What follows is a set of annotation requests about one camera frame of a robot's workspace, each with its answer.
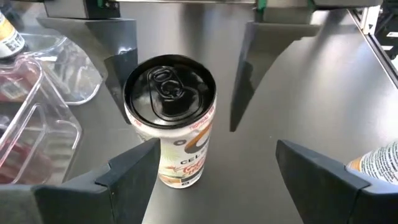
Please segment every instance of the can label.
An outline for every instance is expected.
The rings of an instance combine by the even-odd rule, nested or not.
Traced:
[[[25,40],[4,15],[0,13],[0,58],[15,55],[24,46]]]
[[[215,103],[197,122],[175,130],[148,127],[128,113],[127,109],[126,112],[142,141],[160,138],[162,153],[159,178],[165,184],[173,188],[184,188],[191,186],[200,178],[210,140]]]
[[[355,159],[348,167],[398,185],[398,143],[381,147]]]

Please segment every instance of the stainless steel surface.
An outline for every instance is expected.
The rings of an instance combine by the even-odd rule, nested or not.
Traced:
[[[307,0],[268,0],[267,7],[306,7]]]
[[[85,3],[82,0],[47,1],[45,9],[50,17],[85,18]]]
[[[254,1],[248,0],[225,0],[225,1],[203,1],[203,0],[115,0],[118,2],[151,2],[151,3],[189,3],[189,4],[250,4],[254,5]]]
[[[283,21],[283,24],[263,22],[246,24],[231,102],[231,131],[235,131],[238,127],[262,79],[280,55],[293,42],[305,37],[314,37],[320,30],[320,26],[286,24],[285,19]]]
[[[140,62],[184,54],[204,64],[218,85],[201,179],[185,190],[158,181],[146,224],[301,223],[276,163],[277,139],[347,163],[398,135],[398,91],[346,11],[330,14],[327,29],[281,54],[230,133],[231,94],[251,8],[121,3],[123,17],[137,20]],[[72,111],[84,133],[69,177],[138,144],[104,86]]]

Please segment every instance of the can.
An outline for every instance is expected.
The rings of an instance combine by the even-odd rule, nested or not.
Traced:
[[[176,189],[201,176],[216,109],[216,83],[200,63],[181,55],[145,61],[124,85],[124,106],[143,140],[160,138],[160,180]]]
[[[0,59],[15,56],[24,47],[24,38],[0,12]]]
[[[398,185],[398,142],[371,151],[348,165],[379,180]]]

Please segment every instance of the can top rim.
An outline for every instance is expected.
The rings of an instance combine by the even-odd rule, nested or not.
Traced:
[[[138,81],[138,79],[143,75],[146,74],[146,71],[155,68],[155,67],[162,67],[162,66],[174,66],[174,65],[184,65],[188,68],[191,68],[192,70],[197,72],[197,75],[203,79],[203,81],[209,86],[209,89],[211,91],[211,101],[210,104],[204,108],[203,110],[199,111],[198,113],[193,113],[190,114],[187,118],[181,119],[178,122],[169,122],[165,124],[159,124],[155,123],[152,121],[149,121],[148,119],[145,118],[145,114],[140,114],[138,110],[134,107],[134,103],[132,102],[132,94],[133,94],[133,89],[134,85]],[[209,112],[211,106],[215,102],[216,98],[216,83],[214,81],[213,76],[211,73],[200,63],[186,57],[183,55],[160,55],[156,56],[153,58],[150,58],[149,60],[146,60],[145,62],[142,62],[137,66],[136,69],[134,69],[129,77],[127,78],[124,88],[123,88],[123,100],[126,104],[127,108],[127,113],[130,113],[138,119],[140,122],[143,124],[146,124],[150,127],[153,128],[158,128],[158,129],[177,129],[177,128],[183,128],[186,127],[190,124],[195,123],[198,121],[200,118],[202,118],[207,112]]]

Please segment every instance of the bottle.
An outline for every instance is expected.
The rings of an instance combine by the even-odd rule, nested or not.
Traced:
[[[381,147],[351,161],[349,168],[398,185],[398,142]]]
[[[0,60],[13,58],[25,48],[25,40],[0,12]]]

